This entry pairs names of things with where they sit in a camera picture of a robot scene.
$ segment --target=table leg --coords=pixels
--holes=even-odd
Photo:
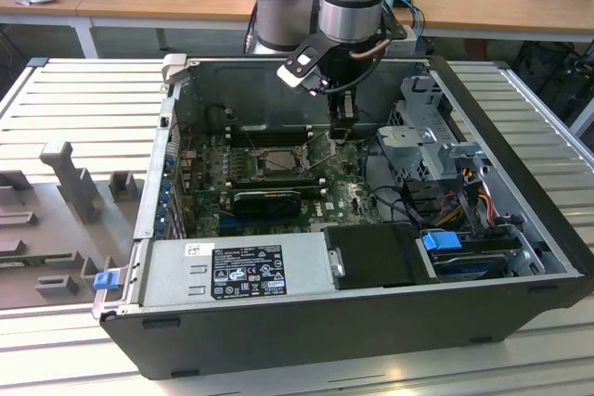
[[[594,62],[594,40],[590,43],[584,56],[580,58],[582,63],[589,63],[590,66]],[[592,93],[594,86],[592,78],[590,77],[589,86],[585,88],[584,97],[587,97],[588,92]],[[579,114],[577,119],[574,121],[572,126],[569,128],[577,137],[580,137],[588,129],[588,127],[594,122],[594,97],[590,99],[586,108]]]
[[[78,41],[83,49],[84,57],[99,58],[93,39],[93,25],[89,18],[77,18],[71,25],[76,30]]]
[[[163,28],[157,29],[157,41],[159,42],[159,49],[161,51],[169,50],[169,44],[167,43],[167,36]]]
[[[571,125],[569,130],[571,130],[575,136],[580,137],[582,134],[584,134],[584,132],[588,129],[588,127],[593,122],[594,122],[594,97],[592,97],[592,99],[590,99],[590,102],[588,102],[588,105],[586,106],[586,108],[579,114],[579,116],[574,121],[574,123]]]

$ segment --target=metal bracket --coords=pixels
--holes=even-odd
[[[196,67],[200,63],[186,54],[172,54],[165,56],[161,67],[163,82],[167,85],[177,83],[187,76],[187,69]]]

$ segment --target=black plastic cover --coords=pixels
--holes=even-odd
[[[332,226],[324,229],[328,249],[342,257],[345,276],[337,289],[423,285],[428,276],[411,229],[401,224]]]

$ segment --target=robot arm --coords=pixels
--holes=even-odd
[[[291,88],[328,97],[330,137],[346,139],[358,121],[356,88],[378,66],[396,28],[383,0],[319,0],[318,32],[285,61]]]

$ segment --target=power supply label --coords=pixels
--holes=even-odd
[[[287,294],[282,248],[213,249],[211,295],[216,300]]]

